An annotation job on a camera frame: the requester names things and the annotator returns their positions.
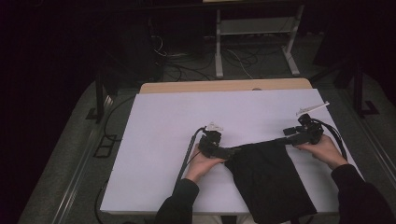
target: black fabric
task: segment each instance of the black fabric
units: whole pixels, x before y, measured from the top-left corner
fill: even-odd
[[[189,179],[181,179],[175,192],[167,198],[155,217],[155,224],[189,224],[192,205],[198,195],[198,186]]]
[[[240,146],[226,161],[257,223],[281,223],[317,212],[284,146],[276,141]]]

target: black cable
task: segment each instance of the black cable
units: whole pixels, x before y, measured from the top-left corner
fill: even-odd
[[[187,67],[185,67],[185,66],[183,66],[183,65],[179,65],[179,64],[176,64],[177,62],[168,62],[168,63],[170,63],[170,64],[172,64],[172,65],[178,65],[178,66],[181,66],[181,67],[183,67],[183,68],[186,68],[186,69],[190,69],[190,70],[204,70],[204,69],[206,69],[206,68],[208,68],[209,66],[210,66],[210,64],[212,64],[213,63],[213,59],[215,58],[215,55],[213,54],[212,55],[212,57],[210,57],[210,60],[209,60],[209,63],[207,64],[207,65],[205,65],[204,67],[200,67],[200,68],[187,68]]]
[[[99,218],[97,204],[98,204],[98,201],[99,201],[99,195],[100,195],[100,193],[102,192],[102,190],[105,188],[105,186],[107,185],[107,183],[108,183],[108,180],[105,181],[105,183],[103,184],[103,186],[99,189],[99,192],[97,193],[96,198],[95,198],[95,204],[93,205],[93,212],[95,213],[96,220],[97,220],[100,224],[104,224],[104,223],[103,223],[102,220]]]
[[[212,53],[213,50],[214,49],[206,49],[206,50],[204,50],[203,54]],[[190,63],[190,62],[195,62],[195,61],[203,58],[203,54],[192,53],[192,54],[186,54],[186,55],[180,55],[180,56],[168,55],[167,60],[168,60],[168,62],[171,62],[171,63]]]
[[[177,67],[177,70],[179,72],[178,78],[176,79],[176,82],[180,81],[181,77],[183,76],[183,74],[185,74],[185,72],[181,71],[180,68]]]
[[[249,68],[251,65],[253,65],[253,63],[251,63],[250,61],[248,61],[248,63],[244,63],[242,60],[238,60],[238,59],[235,57],[235,55],[233,55],[233,54],[232,54],[230,51],[228,51],[227,49],[223,49],[223,50],[221,51],[221,55],[223,56],[222,58],[223,58],[227,63],[229,63],[231,66],[234,66],[234,67],[240,68],[240,67],[241,67],[241,64],[240,64],[240,63],[243,63],[245,68]],[[230,57],[232,60],[235,60],[235,61],[239,62],[239,64],[234,64],[234,63],[232,63],[232,62],[228,59],[228,57]]]
[[[248,54],[247,57],[240,57],[241,60],[247,60],[249,63],[255,64],[259,62],[259,58],[257,57],[258,53],[260,52],[261,49],[257,49],[256,52],[252,53],[250,51],[248,51],[247,49],[237,49],[243,53]]]
[[[201,151],[199,151],[197,154],[195,154],[190,160],[189,160],[189,162],[187,162],[187,164],[190,164],[190,162],[196,157],[196,156],[198,156],[198,154],[200,154],[201,153]]]
[[[171,65],[171,66],[174,66],[174,67],[178,67],[178,68],[182,68],[182,69],[186,69],[186,70],[189,70],[189,71],[198,73],[199,75],[205,77],[207,80],[209,80],[209,81],[211,80],[209,77],[212,77],[212,76],[206,75],[206,74],[204,74],[204,73],[202,73],[202,72],[200,72],[200,71],[197,71],[197,70],[195,70],[195,69],[188,68],[188,67],[185,67],[185,66],[181,66],[181,65],[178,65],[178,64],[175,64],[175,63],[168,63],[168,64]]]
[[[188,159],[189,159],[189,157],[190,157],[191,150],[192,150],[192,146],[194,145],[194,142],[195,142],[195,138],[197,137],[198,132],[204,131],[204,130],[205,130],[205,127],[198,129],[198,130],[195,132],[195,134],[192,136],[191,140],[190,140],[190,145],[189,145],[189,147],[187,148],[186,156],[184,157],[184,161],[183,161],[183,163],[181,164],[180,171],[178,172],[178,175],[177,175],[177,179],[176,179],[176,183],[175,183],[175,187],[174,187],[173,193],[175,192],[176,187],[177,187],[177,185],[178,185],[178,182],[180,182],[181,177],[183,176],[184,170],[185,170],[186,167],[187,167]]]
[[[166,74],[167,76],[171,77],[172,79],[174,79],[175,82],[179,82],[180,80],[187,80],[186,78],[183,78],[183,77],[182,77],[182,72],[181,72],[181,71],[179,72],[178,77],[174,77],[174,76],[170,75],[168,72],[165,72],[165,74]]]
[[[277,34],[279,34],[279,33],[283,30],[283,28],[285,28],[286,24],[287,24],[288,21],[289,21],[289,18],[290,18],[290,17],[288,17],[288,18],[286,19],[285,23],[283,23],[282,28],[280,28],[280,29],[277,31]]]
[[[107,124],[108,124],[108,121],[110,120],[111,115],[114,113],[114,111],[116,111],[121,105],[125,104],[126,102],[128,102],[128,101],[130,101],[130,100],[132,100],[134,98],[135,98],[135,96],[129,97],[128,99],[122,101],[119,105],[117,105],[116,107],[114,107],[114,109],[112,109],[110,111],[110,114],[107,117],[107,120],[106,120],[106,123],[105,123],[105,128],[104,128],[104,136],[105,136],[105,138],[107,138],[108,140],[113,141],[113,142],[122,141],[122,139],[114,139],[114,138],[110,137],[110,135],[107,134],[107,132],[106,132]]]
[[[325,126],[327,128],[327,130],[329,130],[329,132],[335,138],[335,141],[337,142],[337,145],[340,147],[342,156],[347,161],[347,152],[346,152],[346,149],[344,148],[343,140],[341,139],[341,134],[336,129],[334,129],[334,127],[332,125],[330,125],[330,124],[327,124],[327,123],[325,123],[325,122],[323,122],[321,120],[318,120],[318,119],[312,119],[312,120],[317,122],[317,123],[319,123],[319,124],[321,124],[321,125],[323,125],[323,126]]]

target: table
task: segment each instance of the table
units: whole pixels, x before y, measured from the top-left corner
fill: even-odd
[[[191,136],[210,121],[224,127],[220,145],[234,147],[282,137],[284,128],[299,125],[295,113],[301,107],[321,103],[318,91],[303,78],[145,84],[134,101],[100,209],[114,215],[155,214],[172,193]],[[310,115],[335,127],[326,108]],[[287,151],[318,212],[337,212],[337,188],[327,165],[291,146]],[[355,164],[347,147],[346,153]],[[215,166],[199,187],[195,214],[248,213],[224,166]]]
[[[215,9],[217,11],[216,18],[216,77],[223,78],[220,37],[222,35],[245,35],[245,34],[265,34],[265,33],[290,33],[286,46],[282,49],[286,62],[288,63],[291,74],[295,77],[300,75],[300,71],[291,55],[292,45],[300,24],[304,11],[304,4],[316,1],[311,0],[203,0],[196,1],[152,1],[151,6],[144,5],[134,8],[117,9],[121,11],[138,11],[158,13],[166,10],[201,10]],[[255,19],[238,19],[224,20],[221,17],[223,9],[244,8],[244,7],[296,7],[294,15],[273,16],[271,18],[255,18]]]

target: dark background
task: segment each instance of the dark background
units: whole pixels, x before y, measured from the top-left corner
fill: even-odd
[[[389,81],[395,74],[390,59],[395,36],[391,4],[341,2],[345,3],[306,6],[299,34],[326,32],[317,64],[330,66],[351,52],[359,55],[366,72],[394,103],[394,82]],[[149,15],[103,10],[151,3],[111,3],[1,1],[1,136],[5,143],[0,161],[1,223],[18,221],[79,96],[98,74],[104,75],[106,90],[113,94],[120,87],[139,87],[161,75]],[[211,13],[204,19],[182,12],[154,17],[154,34],[170,35],[181,46],[195,46],[188,50],[198,50],[201,38],[183,36],[211,34],[214,30],[206,26],[214,19]],[[191,24],[200,29],[185,29]]]

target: black cloth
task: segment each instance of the black cloth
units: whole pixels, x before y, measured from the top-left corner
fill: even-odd
[[[332,171],[339,188],[340,224],[396,223],[388,203],[378,190],[359,176],[353,165]],[[192,205],[199,192],[189,179],[182,179],[175,193],[167,198],[155,217],[155,224],[191,224]]]
[[[332,171],[340,203],[340,224],[396,223],[387,201],[378,189],[364,182],[353,165]]]
[[[255,222],[276,224],[317,212],[284,145],[274,140],[240,148],[224,164]]]

